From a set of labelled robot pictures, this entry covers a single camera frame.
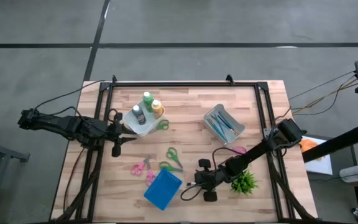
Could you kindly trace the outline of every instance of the green scissors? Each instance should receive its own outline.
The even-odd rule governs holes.
[[[177,150],[174,148],[174,147],[169,147],[168,148],[168,152],[167,152],[167,158],[175,161],[178,166],[183,169],[183,166],[182,164],[179,162],[179,159],[178,159],[178,152]]]
[[[157,130],[167,130],[169,128],[169,121],[164,119],[157,125]]]
[[[166,170],[169,170],[169,171],[176,171],[176,172],[183,172],[183,169],[174,168],[167,161],[160,162],[160,169],[166,169]]]

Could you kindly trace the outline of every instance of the small green plant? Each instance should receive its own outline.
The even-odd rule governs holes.
[[[258,188],[257,181],[253,174],[248,170],[242,173],[233,183],[231,183],[231,190],[239,194],[243,193],[246,196],[252,195],[252,191]]]

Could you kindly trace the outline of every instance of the blue plastic container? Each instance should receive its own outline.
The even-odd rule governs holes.
[[[144,197],[164,211],[180,186],[181,180],[178,177],[175,177],[166,169],[162,169],[152,185],[147,189]]]

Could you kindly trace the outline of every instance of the gray floor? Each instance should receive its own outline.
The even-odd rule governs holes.
[[[103,0],[0,0],[0,43],[90,43]],[[113,0],[101,42],[358,42],[358,0]],[[81,85],[90,49],[0,49],[0,144],[31,153],[14,161],[0,193],[0,223],[46,221],[67,141],[17,127],[23,109]],[[358,48],[99,49],[91,80],[284,80],[288,96],[354,69]],[[337,80],[291,101],[304,106],[339,86]],[[308,112],[330,105],[333,97]],[[78,94],[43,106],[76,105]],[[358,125],[358,95],[342,91],[334,107],[298,116],[311,134],[335,136]],[[334,175],[351,166],[350,152],[332,156]],[[310,179],[324,178],[310,175]],[[320,218],[354,222],[351,185],[311,182]]]

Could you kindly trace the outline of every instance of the wooden table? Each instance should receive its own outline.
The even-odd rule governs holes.
[[[288,97],[283,81],[268,81],[274,114],[284,114],[289,107]],[[78,110],[83,116],[93,117],[98,96],[99,85],[91,85],[81,92]],[[180,200],[180,193],[186,189],[186,183],[194,181],[194,173],[198,167],[198,159],[211,159],[214,149],[220,143],[206,130],[202,124],[203,115],[216,104],[221,103],[238,122],[246,126],[246,130],[231,146],[252,148],[262,139],[259,114],[256,105],[255,91],[250,87],[161,87],[114,88],[112,108],[125,113],[142,99],[144,91],[149,91],[159,99],[165,107],[165,118],[170,121],[166,131],[156,131],[143,138],[122,145],[122,154],[111,157],[113,143],[106,142],[102,169],[100,173],[98,194],[94,210],[94,222],[271,222],[277,221],[273,202],[272,186],[266,156],[255,160],[249,166],[258,180],[259,188],[251,196],[239,195],[230,191],[229,184],[221,184],[216,188],[217,202],[204,202],[202,194],[190,202]],[[143,194],[147,190],[144,183],[145,173],[141,177],[130,174],[133,165],[142,161],[147,155],[152,156],[151,166],[157,175],[158,163],[166,160],[168,147],[175,147],[184,166],[184,173],[174,173],[183,181],[179,192],[165,211],[154,207]],[[82,148],[76,141],[68,145],[67,156],[63,165],[62,176],[58,186],[52,218],[62,214],[63,196],[70,172]],[[83,153],[70,185],[69,204],[80,189],[83,167]],[[216,162],[220,163],[232,155],[232,152],[216,153]],[[288,181],[292,192],[300,203],[313,216],[317,216],[299,147],[288,150],[284,157]],[[192,196],[191,190],[186,197]],[[280,190],[282,207],[287,215],[285,197]],[[89,194],[85,198],[84,216],[88,210]]]

